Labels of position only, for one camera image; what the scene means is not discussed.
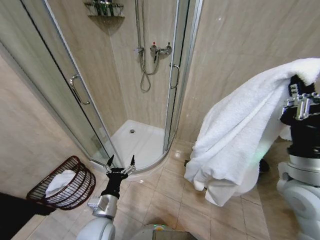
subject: laundry basket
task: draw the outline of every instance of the laundry basket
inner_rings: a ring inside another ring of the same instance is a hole
[[[61,174],[64,170],[74,171],[75,176],[62,190],[46,197],[48,185],[57,174]],[[80,162],[77,156],[71,156],[28,192],[26,199],[53,208],[71,210],[83,204],[90,197],[95,186],[95,175]]]

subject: glass shower door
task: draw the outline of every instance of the glass shower door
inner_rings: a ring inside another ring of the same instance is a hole
[[[171,144],[178,124],[179,97],[181,91],[181,62],[190,1],[177,1],[177,13],[174,26],[173,55],[171,59],[169,98],[167,106],[164,147],[166,151]]]
[[[79,73],[53,28],[45,6],[39,2],[32,6],[31,1],[27,2],[29,5],[19,0],[0,3],[0,41],[87,156],[106,163],[114,152],[112,147],[107,149],[102,144],[108,136],[93,109],[90,96],[83,90]],[[36,19],[31,18],[27,10],[37,13]],[[46,29],[42,34],[37,25],[40,22],[42,30]],[[53,47],[57,50],[54,54],[50,51]]]

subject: beige tiled floor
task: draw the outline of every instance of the beige tiled floor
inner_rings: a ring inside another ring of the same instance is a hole
[[[113,224],[117,240],[129,240],[147,224],[165,224],[189,231],[205,240],[268,240],[259,193],[256,189],[243,197],[232,198],[224,207],[204,199],[184,179],[184,161],[189,158],[192,143],[175,140],[164,167],[143,181],[123,181],[118,210]],[[100,193],[108,180],[94,172],[95,193]],[[91,219],[85,204],[71,210],[57,210],[35,229],[30,240],[74,240]]]
[[[264,156],[264,159],[269,163],[270,171],[260,176],[257,183],[265,221],[272,240],[297,239],[300,229],[293,210],[289,208],[277,191],[278,164],[289,160],[287,147],[291,144],[291,142],[280,138],[273,143]]]

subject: white towel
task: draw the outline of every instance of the white towel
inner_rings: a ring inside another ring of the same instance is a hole
[[[45,191],[45,197],[49,198],[61,191],[71,182],[75,175],[76,173],[72,170],[64,170],[62,173],[57,174],[49,183]]]
[[[205,198],[223,206],[231,196],[257,183],[259,161],[284,127],[278,118],[289,98],[290,78],[308,86],[320,71],[320,59],[306,58],[262,72],[215,104],[205,116],[184,177]]]

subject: shower door handle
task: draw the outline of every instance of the shower door handle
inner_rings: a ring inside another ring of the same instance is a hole
[[[179,77],[180,77],[180,67],[176,64],[173,64],[172,65],[174,68],[177,68],[178,69],[178,77],[177,77],[177,80],[176,80],[176,85],[175,86],[171,86],[170,89],[176,89],[178,84],[179,84]]]
[[[79,103],[83,104],[83,105],[88,105],[90,104],[89,101],[82,101],[77,89],[76,89],[76,86],[74,84],[74,80],[78,78],[78,75],[75,74],[72,76],[72,78],[69,80],[69,85],[70,85],[70,88],[72,90],[72,92],[74,93],[75,95],[75,98],[78,100]]]

